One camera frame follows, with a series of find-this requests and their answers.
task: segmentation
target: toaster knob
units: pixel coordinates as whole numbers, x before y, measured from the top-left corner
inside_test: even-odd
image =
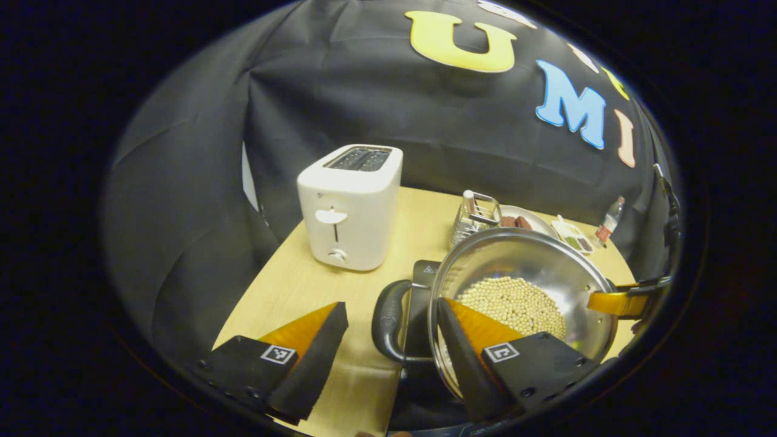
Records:
[[[348,257],[345,252],[340,249],[332,249],[332,251],[329,252],[329,261],[332,262],[332,264],[345,265],[347,259]]]

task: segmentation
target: small tray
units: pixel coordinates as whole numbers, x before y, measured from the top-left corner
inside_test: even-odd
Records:
[[[550,224],[559,233],[559,239],[577,250],[580,253],[593,253],[594,247],[586,238],[580,229],[572,223],[564,222],[564,219],[558,215],[558,220],[553,220]]]

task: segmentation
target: metal grater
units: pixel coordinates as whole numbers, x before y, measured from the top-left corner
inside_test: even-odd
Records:
[[[451,246],[475,232],[498,226],[502,221],[502,210],[495,198],[466,190],[462,199],[453,223]]]

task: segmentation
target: meat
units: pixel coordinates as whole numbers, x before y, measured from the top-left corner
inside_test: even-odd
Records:
[[[515,225],[519,228],[531,230],[531,225],[529,225],[528,220],[526,220],[523,215],[519,215],[518,218],[515,219]]]
[[[515,227],[515,217],[510,217],[509,215],[505,215],[502,217],[502,226],[513,226]]]

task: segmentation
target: white plate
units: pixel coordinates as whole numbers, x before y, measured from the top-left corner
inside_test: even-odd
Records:
[[[559,234],[556,233],[556,230],[548,223],[545,223],[545,220],[534,215],[534,213],[513,205],[500,205],[500,209],[502,210],[503,217],[509,215],[510,217],[517,218],[519,215],[522,215],[523,218],[529,222],[529,225],[531,225],[532,231],[561,240]]]

